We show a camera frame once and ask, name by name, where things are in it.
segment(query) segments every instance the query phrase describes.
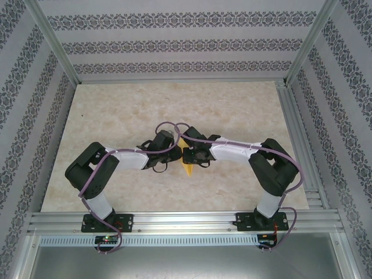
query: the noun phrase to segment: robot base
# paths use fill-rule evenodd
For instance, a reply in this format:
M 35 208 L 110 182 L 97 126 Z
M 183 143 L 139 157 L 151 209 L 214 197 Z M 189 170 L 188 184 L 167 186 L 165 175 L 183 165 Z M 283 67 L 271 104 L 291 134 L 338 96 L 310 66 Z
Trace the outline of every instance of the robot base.
M 277 212 L 270 219 L 266 219 L 264 224 L 258 224 L 255 220 L 254 212 L 239 212 L 235 214 L 237 220 L 233 225 L 237 226 L 238 231 L 288 231 L 288 219 L 284 212 Z

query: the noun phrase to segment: yellow object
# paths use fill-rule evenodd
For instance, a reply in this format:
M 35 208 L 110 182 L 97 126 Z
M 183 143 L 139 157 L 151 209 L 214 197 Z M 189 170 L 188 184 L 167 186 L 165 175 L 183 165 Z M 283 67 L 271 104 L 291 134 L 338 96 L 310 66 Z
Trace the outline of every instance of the yellow object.
M 187 143 L 182 138 L 180 138 L 180 140 L 178 142 L 178 146 L 182 149 L 182 152 L 184 151 L 184 148 L 185 147 L 189 147 L 187 145 Z M 184 164 L 184 162 L 182 161 L 182 158 L 180 160 L 181 160 L 182 166 L 184 167 L 185 171 L 187 172 L 187 175 L 188 176 L 191 176 L 193 165 L 191 165 L 191 164 Z

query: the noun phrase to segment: marble tabletop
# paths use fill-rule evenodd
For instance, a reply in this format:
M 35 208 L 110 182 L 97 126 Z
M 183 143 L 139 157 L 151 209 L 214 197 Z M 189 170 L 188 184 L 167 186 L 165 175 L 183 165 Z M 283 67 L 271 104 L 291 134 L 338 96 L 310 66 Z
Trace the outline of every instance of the marble tabletop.
M 94 141 L 133 148 L 151 140 L 162 121 L 186 122 L 207 137 L 219 134 L 242 142 L 274 138 L 294 156 L 273 82 L 79 85 L 42 211 L 86 211 L 65 179 L 68 165 Z M 164 173 L 116 171 L 105 194 L 118 212 L 252 210 L 262 188 L 249 166 L 211 162 L 207 169 L 194 166 L 188 177 L 181 162 L 173 162 Z M 284 205 L 308 209 L 303 188 L 290 193 Z

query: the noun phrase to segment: wire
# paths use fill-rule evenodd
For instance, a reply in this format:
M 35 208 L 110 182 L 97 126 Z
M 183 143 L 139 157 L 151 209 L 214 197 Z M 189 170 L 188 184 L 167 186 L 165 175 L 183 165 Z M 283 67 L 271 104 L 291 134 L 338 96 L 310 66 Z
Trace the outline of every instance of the wire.
M 94 212 L 93 210 L 90 208 L 89 204 L 87 203 L 87 201 L 83 198 L 83 195 L 84 195 L 84 192 L 85 190 L 89 187 L 90 183 L 92 182 L 93 178 L 95 177 L 97 171 L 99 170 L 99 168 L 102 166 L 103 162 L 112 154 L 114 153 L 118 153 L 118 152 L 136 152 L 136 153 L 144 153 L 144 154 L 161 154 L 161 153 L 165 153 L 165 152 L 168 152 L 169 150 L 173 149 L 175 146 L 177 146 L 178 142 L 180 141 L 180 138 L 186 138 L 188 140 L 191 140 L 191 141 L 196 141 L 196 142 L 203 142 L 203 143 L 206 143 L 206 144 L 223 144 L 223 145 L 226 145 L 226 144 L 229 144 L 229 145 L 235 145 L 235 146 L 241 146 L 241 147 L 244 147 L 244 148 L 251 148 L 251 149 L 257 149 L 257 150 L 262 150 L 262 151 L 265 151 L 265 152 L 270 152 L 270 153 L 273 153 L 273 154 L 276 154 L 276 155 L 279 155 L 285 159 L 287 159 L 288 161 L 290 161 L 299 171 L 300 173 L 300 181 L 292 188 L 286 190 L 279 202 L 279 208 L 280 206 L 282 205 L 284 199 L 285 199 L 285 196 L 287 195 L 287 193 L 289 192 L 292 192 L 294 190 L 296 190 L 297 188 L 299 188 L 303 182 L 303 178 L 304 178 L 304 175 L 303 175 L 303 170 L 301 168 L 301 166 L 296 162 L 294 161 L 290 156 L 284 154 L 284 153 L 281 153 L 279 151 L 276 151 L 276 150 L 273 150 L 273 149 L 269 149 L 269 148 L 264 148 L 264 147 L 261 147 L 261 146 L 256 146 L 256 145 L 249 145 L 249 144 L 242 144 L 240 142 L 232 142 L 232 141 L 208 141 L 208 140 L 204 140 L 204 139 L 196 139 L 196 138 L 191 138 L 191 137 L 188 137 L 186 135 L 184 135 L 183 133 L 181 133 L 180 129 L 179 129 L 179 126 L 182 125 L 182 126 L 186 126 L 187 128 L 190 128 L 190 125 L 188 125 L 187 123 L 176 123 L 174 124 L 173 122 L 170 122 L 170 121 L 164 121 L 164 122 L 161 122 L 155 129 L 155 133 L 157 134 L 158 133 L 158 129 L 160 126 L 164 125 L 164 124 L 170 124 L 174 127 L 174 130 L 176 131 L 177 133 L 177 139 L 176 141 L 174 142 L 174 144 L 170 147 L 168 147 L 167 149 L 164 149 L 164 150 L 161 150 L 161 151 L 143 151 L 143 150 L 140 150 L 140 149 L 128 149 L 128 148 L 123 148 L 123 149 L 117 149 L 117 150 L 112 150 L 108 153 L 106 153 L 102 159 L 99 161 L 99 163 L 96 165 L 96 168 L 94 169 L 94 171 L 92 172 L 92 174 L 90 175 L 90 177 L 88 178 L 88 180 L 85 182 L 83 188 L 81 189 L 81 191 L 79 192 L 78 196 L 80 197 L 81 201 L 83 202 L 83 204 L 85 205 L 85 207 L 88 209 L 88 211 L 92 214 L 93 217 L 95 217 L 99 222 L 101 222 L 102 224 L 108 226 L 109 228 L 113 229 L 115 232 L 117 232 L 119 238 L 120 238 L 120 241 L 119 241 L 119 244 L 117 246 L 115 246 L 114 248 L 112 248 L 111 250 L 109 251 L 101 251 L 99 250 L 99 245 L 97 246 L 97 250 L 98 250 L 98 253 L 104 253 L 104 254 L 108 254 L 108 253 L 113 253 L 115 252 L 116 250 L 118 250 L 122 243 L 123 243 L 123 236 L 121 234 L 121 232 L 114 226 L 110 225 L 109 223 L 105 222 L 103 219 L 101 219 L 100 217 L 98 217 Z M 278 246 L 280 246 L 283 241 L 289 236 L 290 232 L 292 231 L 295 223 L 296 223 L 296 220 L 297 220 L 297 211 L 294 209 L 294 208 L 291 208 L 291 207 L 286 207 L 286 208 L 282 208 L 282 209 L 291 209 L 294 211 L 295 213 L 295 218 L 293 220 L 293 223 L 291 225 L 291 227 L 289 228 L 288 232 L 286 233 L 286 235 L 283 237 L 283 239 L 273 248 L 269 248 L 268 246 L 266 245 L 263 245 L 261 244 L 261 246 L 266 246 L 268 247 L 269 250 L 272 250 L 274 248 L 277 248 Z
M 296 209 L 294 209 L 294 208 L 292 208 L 290 206 L 286 206 L 286 207 L 280 208 L 280 209 L 290 209 L 290 210 L 292 210 L 293 213 L 294 213 L 294 215 L 295 215 L 294 218 L 293 218 L 293 222 L 292 222 L 291 226 L 289 227 L 287 233 L 283 236 L 283 238 L 281 239 L 281 241 L 279 243 L 277 243 L 277 245 L 275 245 L 274 247 L 271 248 L 271 247 L 269 247 L 269 246 L 267 246 L 265 244 L 260 244 L 260 246 L 264 247 L 264 248 L 262 248 L 263 251 L 270 251 L 271 252 L 271 251 L 279 248 L 283 244 L 283 242 L 289 237 L 289 234 L 291 233 L 291 231 L 295 227 L 295 224 L 297 222 L 297 211 L 296 211 Z
M 169 122 L 169 121 L 165 121 L 165 122 L 162 122 L 160 123 L 157 128 L 156 128 L 156 131 L 155 133 L 158 133 L 158 128 L 164 124 L 171 124 L 173 125 L 174 127 L 176 127 L 177 125 L 184 125 L 184 126 L 187 126 L 187 127 L 190 127 L 188 124 L 186 123 L 177 123 L 177 124 L 174 124 L 172 122 Z M 117 229 L 116 227 L 112 226 L 111 224 L 107 223 L 105 220 L 101 219 L 99 216 L 97 216 L 97 214 L 95 214 L 93 212 L 93 210 L 91 209 L 91 207 L 89 206 L 89 204 L 87 203 L 87 200 L 85 198 L 83 198 L 83 195 L 84 195 L 84 192 L 87 190 L 87 188 L 89 187 L 90 183 L 92 182 L 93 178 L 95 177 L 97 171 L 99 170 L 99 168 L 102 166 L 103 162 L 111 155 L 111 154 L 114 154 L 114 153 L 118 153 L 118 152 L 136 152 L 136 153 L 144 153 L 144 154 L 161 154 L 161 153 L 165 153 L 165 152 L 168 152 L 169 150 L 172 150 L 175 146 L 177 146 L 178 142 L 180 141 L 180 135 L 178 134 L 177 135 L 177 139 L 176 141 L 174 142 L 173 145 L 171 145 L 170 147 L 168 147 L 167 149 L 164 149 L 164 150 L 161 150 L 161 151 L 144 151 L 144 150 L 140 150 L 140 149 L 128 149 L 128 148 L 122 148 L 122 149 L 117 149 L 117 150 L 112 150 L 108 153 L 106 153 L 102 159 L 99 161 L 99 163 L 96 165 L 94 171 L 92 172 L 92 174 L 89 176 L 87 182 L 85 182 L 83 188 L 81 189 L 81 191 L 79 192 L 78 194 L 78 197 L 81 199 L 82 203 L 84 204 L 84 206 L 88 209 L 89 213 L 94 217 L 96 218 L 100 223 L 108 226 L 109 228 L 111 228 L 113 231 L 115 231 L 118 236 L 119 236 L 119 244 L 117 246 L 115 246 L 114 248 L 112 248 L 111 250 L 109 251 L 102 251 L 102 250 L 99 250 L 99 246 L 100 244 L 98 244 L 97 246 L 97 251 L 99 254 L 110 254 L 110 253 L 113 253 L 115 251 L 117 251 L 122 243 L 123 243 L 123 236 L 120 232 L 119 229 Z
M 181 138 L 186 138 L 188 140 L 191 140 L 191 141 L 196 141 L 196 142 L 203 142 L 203 143 L 206 143 L 206 144 L 223 144 L 223 145 L 226 145 L 226 144 L 229 144 L 229 145 L 235 145 L 235 146 L 240 146 L 240 147 L 245 147 L 245 148 L 251 148 L 251 149 L 257 149 L 257 150 L 262 150 L 262 151 L 265 151 L 265 152 L 270 152 L 270 153 L 273 153 L 273 154 L 276 154 L 276 155 L 279 155 L 285 159 L 287 159 L 288 161 L 290 161 L 297 169 L 298 169 L 298 172 L 300 173 L 300 181 L 295 185 L 293 186 L 292 188 L 286 190 L 284 193 L 283 193 L 283 196 L 281 198 L 281 200 L 279 201 L 279 207 L 283 204 L 284 202 L 284 199 L 286 197 L 286 195 L 296 189 L 298 189 L 301 184 L 303 183 L 303 179 L 304 179 L 304 173 L 303 173 L 303 170 L 301 168 L 301 166 L 299 165 L 299 163 L 297 163 L 296 161 L 294 161 L 290 156 L 288 156 L 287 154 L 284 154 L 282 152 L 279 152 L 279 151 L 276 151 L 276 150 L 273 150 L 273 149 L 270 149 L 270 148 L 265 148 L 265 147 L 262 147 L 262 146 L 256 146 L 256 145 L 249 145 L 249 144 L 243 144 L 243 143 L 240 143 L 240 142 L 233 142 L 233 141 L 208 141 L 206 139 L 197 139 L 197 138 L 191 138 L 191 137 L 188 137 L 184 134 L 181 133 L 180 129 L 178 128 L 178 125 L 180 123 L 177 123 L 175 126 L 174 126 L 174 130 L 176 131 L 176 133 L 181 137 Z

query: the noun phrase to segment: damask pattern wall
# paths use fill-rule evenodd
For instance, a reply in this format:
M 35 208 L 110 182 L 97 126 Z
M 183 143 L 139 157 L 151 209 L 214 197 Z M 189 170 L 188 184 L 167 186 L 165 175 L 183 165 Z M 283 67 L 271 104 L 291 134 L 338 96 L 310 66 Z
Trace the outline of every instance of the damask pattern wall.
M 339 1 L 292 84 L 362 278 L 372 278 L 371 20 L 372 1 Z
M 39 1 L 83 81 L 283 78 L 323 2 Z
M 22 0 L 0 0 L 0 278 L 39 211 L 74 88 Z

